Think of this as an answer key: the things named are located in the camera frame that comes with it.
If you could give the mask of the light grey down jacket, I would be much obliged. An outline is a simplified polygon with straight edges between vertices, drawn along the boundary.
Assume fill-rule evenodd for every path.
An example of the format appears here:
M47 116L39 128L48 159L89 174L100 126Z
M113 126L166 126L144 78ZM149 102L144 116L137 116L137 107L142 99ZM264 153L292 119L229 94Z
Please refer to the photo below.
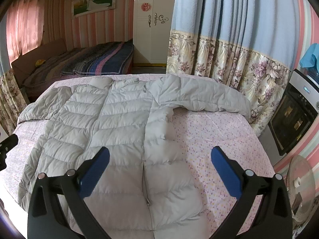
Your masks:
M106 147L110 162L85 202L110 237L208 238L200 192L175 141L177 107L250 117L247 98L213 80L96 77L52 88L18 119L46 121L25 165L18 203L29 207L40 173L62 175Z

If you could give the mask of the left blue floral curtain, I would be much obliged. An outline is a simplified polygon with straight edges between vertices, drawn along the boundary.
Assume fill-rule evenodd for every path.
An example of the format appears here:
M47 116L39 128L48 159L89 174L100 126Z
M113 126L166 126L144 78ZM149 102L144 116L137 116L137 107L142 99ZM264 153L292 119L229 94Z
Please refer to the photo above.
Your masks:
M14 132L18 117L26 106L9 62L5 14L1 20L1 126L8 135Z

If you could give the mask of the white standing fan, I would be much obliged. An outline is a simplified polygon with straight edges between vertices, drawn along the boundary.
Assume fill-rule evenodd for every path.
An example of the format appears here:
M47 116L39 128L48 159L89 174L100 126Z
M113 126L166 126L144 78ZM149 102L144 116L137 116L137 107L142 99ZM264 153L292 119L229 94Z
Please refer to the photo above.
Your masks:
M296 155L291 159L286 186L292 218L297 224L303 223L309 217L315 200L314 174L304 157Z

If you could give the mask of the brown headboard sofa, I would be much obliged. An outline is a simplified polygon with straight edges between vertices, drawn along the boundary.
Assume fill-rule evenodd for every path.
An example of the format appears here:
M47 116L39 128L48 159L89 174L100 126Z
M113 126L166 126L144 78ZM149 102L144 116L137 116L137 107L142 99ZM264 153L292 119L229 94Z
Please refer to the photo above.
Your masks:
M36 69L36 62L39 59L47 61L51 57L61 55L66 51L65 42L60 38L19 56L18 59L11 63L18 86L21 86L24 80Z

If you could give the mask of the striped dark blanket bed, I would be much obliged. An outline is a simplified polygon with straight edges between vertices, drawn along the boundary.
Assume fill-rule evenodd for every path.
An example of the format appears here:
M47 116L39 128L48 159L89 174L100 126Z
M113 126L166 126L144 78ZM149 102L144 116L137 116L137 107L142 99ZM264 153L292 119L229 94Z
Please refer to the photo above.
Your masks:
M37 66L22 85L34 87L64 77L127 74L134 55L133 40L74 48Z

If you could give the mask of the yellow toy on bed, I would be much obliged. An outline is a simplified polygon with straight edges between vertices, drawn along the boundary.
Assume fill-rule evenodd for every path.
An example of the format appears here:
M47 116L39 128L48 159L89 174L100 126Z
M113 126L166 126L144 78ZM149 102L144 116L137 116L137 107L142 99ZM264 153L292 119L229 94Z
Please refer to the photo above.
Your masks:
M39 59L39 60L37 60L37 61L35 62L35 66L36 66L36 67L39 67L39 66L43 65L45 62L46 62L45 59Z

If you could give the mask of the silver black oven appliance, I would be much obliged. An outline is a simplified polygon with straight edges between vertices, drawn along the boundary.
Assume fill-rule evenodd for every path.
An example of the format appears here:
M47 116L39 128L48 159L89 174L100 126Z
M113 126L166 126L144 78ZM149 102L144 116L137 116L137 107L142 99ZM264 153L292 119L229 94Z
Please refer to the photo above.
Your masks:
M268 126L280 156L288 154L318 115L318 84L295 69Z

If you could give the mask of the pink window curtain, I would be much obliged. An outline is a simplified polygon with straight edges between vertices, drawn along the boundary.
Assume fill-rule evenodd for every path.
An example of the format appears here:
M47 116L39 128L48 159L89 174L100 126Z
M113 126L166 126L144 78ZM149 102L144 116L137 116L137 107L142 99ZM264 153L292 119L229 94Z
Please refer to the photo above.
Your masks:
M45 0L14 0L7 14L9 61L40 46L44 28Z

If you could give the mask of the blue cloth on appliance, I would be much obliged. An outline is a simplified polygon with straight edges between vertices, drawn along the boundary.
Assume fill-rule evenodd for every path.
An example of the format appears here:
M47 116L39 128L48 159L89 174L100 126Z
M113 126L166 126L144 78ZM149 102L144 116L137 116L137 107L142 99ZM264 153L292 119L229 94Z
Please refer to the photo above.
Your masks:
M309 46L302 59L299 61L301 68L316 68L318 70L319 44Z

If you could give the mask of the blue floral room curtain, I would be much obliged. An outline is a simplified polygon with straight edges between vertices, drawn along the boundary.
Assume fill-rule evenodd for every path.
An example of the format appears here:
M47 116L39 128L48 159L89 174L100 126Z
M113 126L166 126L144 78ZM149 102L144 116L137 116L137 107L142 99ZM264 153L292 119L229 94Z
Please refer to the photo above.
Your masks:
M166 71L241 92L260 135L292 74L298 32L297 0L175 0Z

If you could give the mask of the white wardrobe with decals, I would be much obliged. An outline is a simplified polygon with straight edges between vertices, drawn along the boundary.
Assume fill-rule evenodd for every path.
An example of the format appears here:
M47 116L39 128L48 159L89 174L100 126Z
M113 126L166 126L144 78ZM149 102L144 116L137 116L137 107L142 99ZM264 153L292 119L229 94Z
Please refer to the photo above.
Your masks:
M134 63L165 65L175 0L134 0Z

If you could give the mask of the framed landscape wall picture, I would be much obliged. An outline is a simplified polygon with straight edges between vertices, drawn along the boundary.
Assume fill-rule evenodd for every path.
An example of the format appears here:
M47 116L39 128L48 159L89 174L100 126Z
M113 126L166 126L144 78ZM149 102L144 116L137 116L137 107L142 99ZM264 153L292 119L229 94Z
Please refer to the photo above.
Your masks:
M80 17L105 10L112 10L116 7L116 0L72 0L72 17Z

